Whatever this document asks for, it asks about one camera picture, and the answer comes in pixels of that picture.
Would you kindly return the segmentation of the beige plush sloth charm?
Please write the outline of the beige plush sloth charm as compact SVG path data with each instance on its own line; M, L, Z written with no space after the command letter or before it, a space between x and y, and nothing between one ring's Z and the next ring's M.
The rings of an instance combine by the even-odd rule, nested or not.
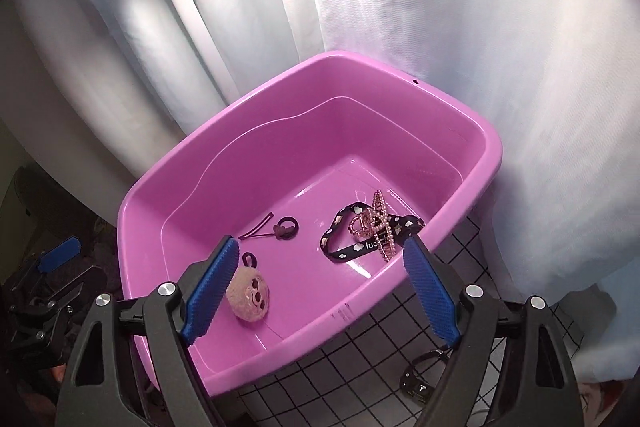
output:
M226 297L235 316L248 323L262 320L269 311L270 288L262 273L254 268L236 269Z

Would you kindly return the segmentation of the thin metal hair pin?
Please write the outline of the thin metal hair pin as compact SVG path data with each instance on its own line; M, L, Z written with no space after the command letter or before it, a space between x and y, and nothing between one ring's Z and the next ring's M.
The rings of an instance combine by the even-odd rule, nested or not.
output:
M263 228L265 228L266 225L268 225L268 223L271 221L271 219L273 218L273 213L272 212L268 212L265 217L262 218L262 220L260 220L257 225L254 225L253 228L249 229L247 232L241 234L239 236L239 240L240 241L244 241L244 239L249 239L250 237L254 237L256 235L259 234L260 231L262 231Z

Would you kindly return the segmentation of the black patterned lanyard keyring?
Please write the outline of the black patterned lanyard keyring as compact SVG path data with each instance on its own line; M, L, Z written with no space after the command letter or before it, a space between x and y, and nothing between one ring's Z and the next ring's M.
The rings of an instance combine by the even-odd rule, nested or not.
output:
M354 251L352 249L357 243L357 239L354 239L349 234L348 222L354 217L352 207L356 204L364 204L364 202L354 202L340 210L335 215L329 228L327 228L320 237L320 251L334 263L354 261L367 254L380 254L377 249L373 249L373 251L369 251L369 249ZM422 218L415 215L395 215L395 213L388 213L390 214L390 227L394 233L394 246L397 255L399 249L404 246L405 241L410 236L422 231L425 227L425 222Z

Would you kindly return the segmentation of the pearl hair claw clip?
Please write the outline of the pearl hair claw clip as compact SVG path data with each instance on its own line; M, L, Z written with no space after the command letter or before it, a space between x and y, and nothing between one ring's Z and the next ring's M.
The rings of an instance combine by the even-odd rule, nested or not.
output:
M390 227L385 198L380 190L373 194L372 204L356 204L352 207L354 217L348 222L349 234L357 239L354 251L377 249L385 262L395 257L394 233Z

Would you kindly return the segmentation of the pink plastic tub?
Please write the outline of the pink plastic tub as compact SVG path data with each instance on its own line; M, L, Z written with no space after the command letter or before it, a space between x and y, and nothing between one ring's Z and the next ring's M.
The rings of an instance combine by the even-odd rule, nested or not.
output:
M319 54L209 119L131 187L117 221L122 289L148 295L273 213L240 241L269 285L266 317L247 324L221 305L190 350L221 395L314 350L405 278L400 259L322 254L341 209L380 190L394 213L424 220L435 248L501 158L495 128L455 98L372 58Z

